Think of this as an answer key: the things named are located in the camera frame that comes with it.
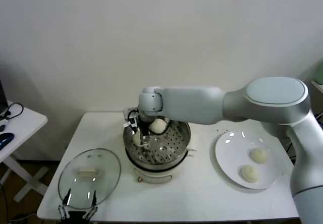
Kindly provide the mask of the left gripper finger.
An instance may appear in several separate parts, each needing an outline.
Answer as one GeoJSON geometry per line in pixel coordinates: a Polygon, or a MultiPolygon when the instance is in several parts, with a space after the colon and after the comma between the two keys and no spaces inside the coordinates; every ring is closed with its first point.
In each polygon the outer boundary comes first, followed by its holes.
{"type": "Polygon", "coordinates": [[[90,210],[84,215],[84,219],[91,219],[94,214],[97,212],[98,207],[97,207],[97,198],[96,198],[96,191],[93,193],[93,198],[92,198],[92,203],[91,203],[91,208],[90,210]]]}
{"type": "Polygon", "coordinates": [[[58,206],[58,211],[60,213],[61,219],[66,219],[68,217],[66,207],[69,204],[71,197],[71,188],[68,190],[67,194],[63,198],[62,203],[58,206]]]}

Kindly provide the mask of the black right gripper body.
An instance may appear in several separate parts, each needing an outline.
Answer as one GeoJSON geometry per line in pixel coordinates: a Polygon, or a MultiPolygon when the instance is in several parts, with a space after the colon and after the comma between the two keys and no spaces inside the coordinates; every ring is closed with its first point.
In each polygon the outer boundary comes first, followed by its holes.
{"type": "Polygon", "coordinates": [[[149,135],[149,126],[151,124],[151,117],[149,116],[138,116],[138,127],[142,136],[149,135]]]}

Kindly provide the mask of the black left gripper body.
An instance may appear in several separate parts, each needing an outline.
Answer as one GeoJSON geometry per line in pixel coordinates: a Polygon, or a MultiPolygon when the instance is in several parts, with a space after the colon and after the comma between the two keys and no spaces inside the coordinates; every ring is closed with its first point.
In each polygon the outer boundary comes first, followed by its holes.
{"type": "Polygon", "coordinates": [[[86,211],[69,211],[66,224],[88,224],[86,211]]]}

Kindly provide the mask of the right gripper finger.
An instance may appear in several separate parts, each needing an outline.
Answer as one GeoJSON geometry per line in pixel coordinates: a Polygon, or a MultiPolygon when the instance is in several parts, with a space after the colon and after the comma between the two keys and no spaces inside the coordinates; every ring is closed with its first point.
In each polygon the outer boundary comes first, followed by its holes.
{"type": "Polygon", "coordinates": [[[149,150],[151,148],[149,133],[140,133],[139,147],[143,148],[144,150],[149,150]]]}

